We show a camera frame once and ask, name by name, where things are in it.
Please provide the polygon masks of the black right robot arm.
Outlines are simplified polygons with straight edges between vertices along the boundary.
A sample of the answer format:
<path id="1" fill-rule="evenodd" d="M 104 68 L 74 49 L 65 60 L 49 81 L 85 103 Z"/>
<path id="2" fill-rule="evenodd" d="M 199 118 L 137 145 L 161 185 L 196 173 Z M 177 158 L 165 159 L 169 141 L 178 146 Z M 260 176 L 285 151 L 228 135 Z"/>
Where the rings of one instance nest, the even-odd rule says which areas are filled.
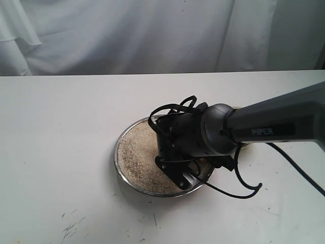
<path id="1" fill-rule="evenodd" d="M 157 135 L 160 169 L 227 156 L 240 144 L 312 141 L 324 147 L 324 83 L 239 109 L 188 101 L 161 106 L 168 113 L 148 122 Z"/>

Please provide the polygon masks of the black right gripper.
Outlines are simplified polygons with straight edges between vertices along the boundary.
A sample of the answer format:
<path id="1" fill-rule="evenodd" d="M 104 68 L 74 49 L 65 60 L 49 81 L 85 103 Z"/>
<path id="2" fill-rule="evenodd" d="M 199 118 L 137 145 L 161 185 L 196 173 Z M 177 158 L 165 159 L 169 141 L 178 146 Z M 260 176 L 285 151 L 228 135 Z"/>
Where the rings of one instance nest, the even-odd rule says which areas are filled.
<path id="1" fill-rule="evenodd" d="M 214 169 L 221 167 L 233 171 L 235 168 L 235 160 L 231 156 L 196 158 L 188 164 L 187 172 L 194 175 L 210 175 Z"/>

